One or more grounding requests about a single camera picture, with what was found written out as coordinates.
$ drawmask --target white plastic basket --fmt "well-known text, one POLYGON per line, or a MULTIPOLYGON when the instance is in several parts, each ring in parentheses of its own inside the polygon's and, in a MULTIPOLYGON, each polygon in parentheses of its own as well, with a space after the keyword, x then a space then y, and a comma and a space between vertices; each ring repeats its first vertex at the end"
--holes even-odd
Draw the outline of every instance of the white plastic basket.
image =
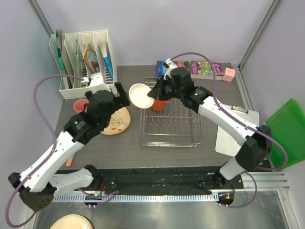
MULTIPOLYGON (((117 90, 114 86, 114 83, 117 79, 117 71, 116 71, 116 62, 113 55, 112 43, 108 30, 103 31, 88 31, 88 32, 75 32, 75 33, 66 33, 64 45, 68 53, 68 57, 70 59, 74 75, 75 76, 91 76, 93 74, 92 70, 87 67, 83 60, 83 55, 85 53, 84 47, 86 44, 90 44, 91 47, 95 49, 97 54, 100 70, 104 77, 104 81, 109 87, 112 89, 114 93, 117 93, 117 90), (102 57, 101 50, 99 48, 102 42, 107 43, 110 53, 110 59, 112 62, 113 69, 113 80, 110 77, 108 69, 105 67, 105 63, 102 57)), ((57 44, 56 44, 56 35, 53 34, 50 39, 50 49, 54 56, 54 59, 58 66, 57 61, 57 44)), ((60 93, 65 99, 74 99, 74 98, 82 98, 85 97, 86 91, 88 91, 88 87, 85 85, 81 85, 79 80, 74 80, 72 89, 65 89, 64 84, 61 80, 61 85, 59 88, 60 93)))

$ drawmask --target green board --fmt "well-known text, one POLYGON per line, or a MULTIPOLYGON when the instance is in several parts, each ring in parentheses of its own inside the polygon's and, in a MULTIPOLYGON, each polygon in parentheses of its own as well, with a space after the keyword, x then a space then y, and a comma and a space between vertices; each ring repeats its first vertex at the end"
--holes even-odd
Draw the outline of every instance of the green board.
MULTIPOLYGON (((295 99, 290 99, 267 121, 272 138, 284 147, 288 155, 286 167, 305 160, 305 116, 295 99)), ((272 144, 270 159, 274 167, 284 161, 282 151, 272 144)))

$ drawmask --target reflective floor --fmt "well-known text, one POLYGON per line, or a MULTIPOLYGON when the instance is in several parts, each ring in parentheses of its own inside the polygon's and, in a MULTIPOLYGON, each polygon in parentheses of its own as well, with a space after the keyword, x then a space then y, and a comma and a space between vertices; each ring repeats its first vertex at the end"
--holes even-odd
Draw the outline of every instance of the reflective floor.
MULTIPOLYGON (((233 205, 251 199, 253 192, 237 192, 233 205)), ((259 192, 255 202, 241 209, 215 202, 113 203, 88 209, 83 203, 51 203, 40 211, 34 229, 49 229, 68 214, 86 217, 95 229, 287 229, 277 192, 259 192)))

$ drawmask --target wire dish rack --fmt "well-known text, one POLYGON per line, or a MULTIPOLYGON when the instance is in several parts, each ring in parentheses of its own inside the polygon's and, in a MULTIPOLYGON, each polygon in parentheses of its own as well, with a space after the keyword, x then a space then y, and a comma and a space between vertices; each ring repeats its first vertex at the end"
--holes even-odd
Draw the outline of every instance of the wire dish rack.
MULTIPOLYGON (((145 78, 143 83, 153 88, 157 78, 145 78)), ((195 147, 203 141, 200 115, 178 99, 171 99, 162 111, 142 109, 140 136, 144 146, 195 147)))

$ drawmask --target gray wooden tabletop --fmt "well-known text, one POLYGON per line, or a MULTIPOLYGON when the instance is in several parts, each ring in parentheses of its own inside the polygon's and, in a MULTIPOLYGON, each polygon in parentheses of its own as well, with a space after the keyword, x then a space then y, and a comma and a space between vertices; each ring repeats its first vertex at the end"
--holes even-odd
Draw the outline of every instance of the gray wooden tabletop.
MULTIPOLYGON (((229 63, 222 68, 231 67, 229 63)), ((118 81, 125 89, 135 83, 142 83, 146 77, 154 77, 155 65, 121 66, 118 70, 118 81)), ((212 80, 196 80, 197 85, 212 91, 212 80)), ((223 104, 244 107, 242 97, 234 79, 231 83, 217 81, 217 96, 223 104)), ((57 123, 56 134, 62 130, 70 117, 75 114, 73 104, 76 99, 65 100, 57 123)), ((62 169, 80 169, 87 164, 97 168, 139 168, 139 167, 188 167, 218 166, 229 156, 215 152, 217 125, 202 117, 203 142, 194 148, 143 146, 140 143, 139 126, 140 110, 129 106, 131 124, 124 132, 105 136, 99 135, 79 150, 71 167, 63 165, 62 169)))

